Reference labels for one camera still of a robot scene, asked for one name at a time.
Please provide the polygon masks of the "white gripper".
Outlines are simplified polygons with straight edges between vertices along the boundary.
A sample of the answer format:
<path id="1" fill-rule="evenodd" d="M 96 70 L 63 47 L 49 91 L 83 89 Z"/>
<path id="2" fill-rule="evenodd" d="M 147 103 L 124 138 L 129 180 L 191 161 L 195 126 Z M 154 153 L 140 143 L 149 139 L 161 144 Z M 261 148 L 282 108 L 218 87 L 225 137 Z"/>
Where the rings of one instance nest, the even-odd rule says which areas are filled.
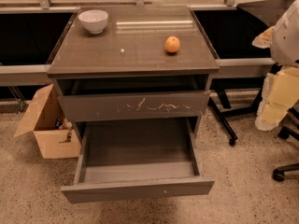
<path id="1" fill-rule="evenodd" d="M 272 44 L 274 26 L 256 36 L 252 45 L 268 49 Z M 299 100 L 299 69 L 287 67 L 275 75 L 268 73 L 263 83 L 255 126 L 261 131 L 271 131 L 285 118 L 290 108 Z"/>

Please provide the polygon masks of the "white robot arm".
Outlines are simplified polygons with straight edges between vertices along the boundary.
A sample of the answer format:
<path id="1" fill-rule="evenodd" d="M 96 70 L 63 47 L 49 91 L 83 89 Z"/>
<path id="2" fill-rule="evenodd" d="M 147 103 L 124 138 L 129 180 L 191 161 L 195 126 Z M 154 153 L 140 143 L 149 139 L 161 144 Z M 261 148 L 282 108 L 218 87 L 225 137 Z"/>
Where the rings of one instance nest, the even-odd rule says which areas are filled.
<path id="1" fill-rule="evenodd" d="M 252 45 L 270 48 L 271 59 L 281 66 L 275 74 L 266 75 L 255 120 L 257 129 L 271 131 L 299 100 L 299 1 L 290 5 L 275 26 L 256 36 Z"/>

